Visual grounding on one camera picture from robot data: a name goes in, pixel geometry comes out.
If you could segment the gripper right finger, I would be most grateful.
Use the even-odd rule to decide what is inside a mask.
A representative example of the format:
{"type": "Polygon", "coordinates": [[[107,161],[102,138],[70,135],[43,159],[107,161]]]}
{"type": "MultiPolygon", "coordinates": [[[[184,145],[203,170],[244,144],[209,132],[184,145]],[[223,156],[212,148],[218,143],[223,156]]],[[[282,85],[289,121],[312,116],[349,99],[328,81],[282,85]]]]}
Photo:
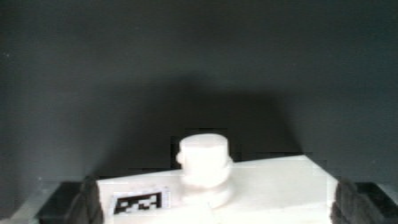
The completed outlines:
{"type": "Polygon", "coordinates": [[[398,224],[398,189],[342,179],[331,208],[333,224],[398,224]]]}

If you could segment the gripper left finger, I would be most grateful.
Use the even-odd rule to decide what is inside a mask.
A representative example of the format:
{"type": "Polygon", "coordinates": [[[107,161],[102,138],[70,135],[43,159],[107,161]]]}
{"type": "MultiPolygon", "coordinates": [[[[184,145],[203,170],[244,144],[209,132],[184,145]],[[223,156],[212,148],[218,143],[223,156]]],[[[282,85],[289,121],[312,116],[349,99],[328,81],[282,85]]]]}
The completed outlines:
{"type": "Polygon", "coordinates": [[[88,176],[83,182],[63,182],[38,212],[40,224],[104,224],[100,188],[88,176]]]}

